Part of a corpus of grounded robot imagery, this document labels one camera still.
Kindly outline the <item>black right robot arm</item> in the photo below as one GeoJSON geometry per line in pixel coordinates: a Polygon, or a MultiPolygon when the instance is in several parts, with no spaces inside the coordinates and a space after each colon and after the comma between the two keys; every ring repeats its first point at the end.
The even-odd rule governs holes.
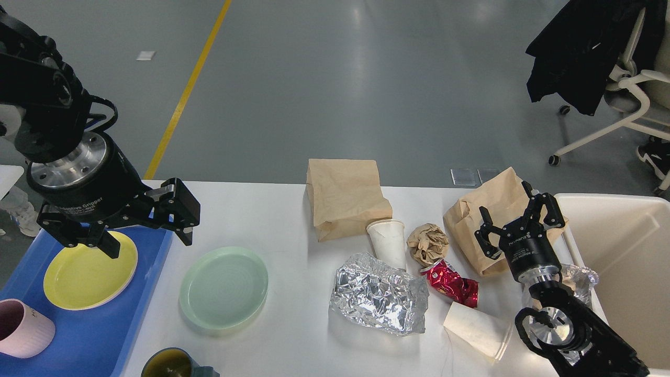
{"type": "Polygon", "coordinates": [[[521,217],[496,227],[486,207],[475,238],[484,255],[506,258],[513,279],[527,287],[538,309],[524,307],[515,327],[524,345],[550,361],[560,376],[647,376],[637,352],[563,284],[562,266],[548,238],[565,226],[554,196],[522,182],[529,202],[521,217]]]}

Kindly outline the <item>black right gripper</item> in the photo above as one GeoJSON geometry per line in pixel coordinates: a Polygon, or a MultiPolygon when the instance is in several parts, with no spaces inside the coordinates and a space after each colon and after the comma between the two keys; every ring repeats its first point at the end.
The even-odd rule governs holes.
{"type": "Polygon", "coordinates": [[[479,207],[483,224],[474,232],[475,238],[487,258],[497,260],[504,253],[515,281],[529,282],[531,270],[536,276],[553,277],[560,273],[561,265],[546,230],[565,227],[565,218],[553,195],[539,193],[527,181],[521,184],[529,198],[521,219],[501,229],[493,224],[488,208],[479,207]],[[491,243],[490,234],[500,236],[499,247],[491,243]]]}

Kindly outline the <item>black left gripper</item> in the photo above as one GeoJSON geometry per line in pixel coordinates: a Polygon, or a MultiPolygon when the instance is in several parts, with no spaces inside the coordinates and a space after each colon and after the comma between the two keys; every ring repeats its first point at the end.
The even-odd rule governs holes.
{"type": "Polygon", "coordinates": [[[194,227],[199,225],[200,203],[181,179],[170,178],[150,190],[103,132],[84,132],[79,145],[64,158],[32,162],[27,182],[44,200],[37,223],[68,248],[82,244],[118,258],[120,242],[107,225],[110,229],[159,225],[191,246],[194,227]]]}

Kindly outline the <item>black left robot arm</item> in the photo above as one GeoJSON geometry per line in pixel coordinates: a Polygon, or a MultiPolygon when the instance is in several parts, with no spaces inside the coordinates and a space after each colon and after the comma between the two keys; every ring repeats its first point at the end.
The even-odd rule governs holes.
{"type": "Polygon", "coordinates": [[[91,95],[52,38],[2,11],[2,103],[26,111],[14,146],[28,161],[27,184],[43,197],[37,223],[65,247],[119,255],[112,229],[167,229],[193,243],[200,205],[178,178],[144,184],[107,134],[115,105],[91,95]]]}

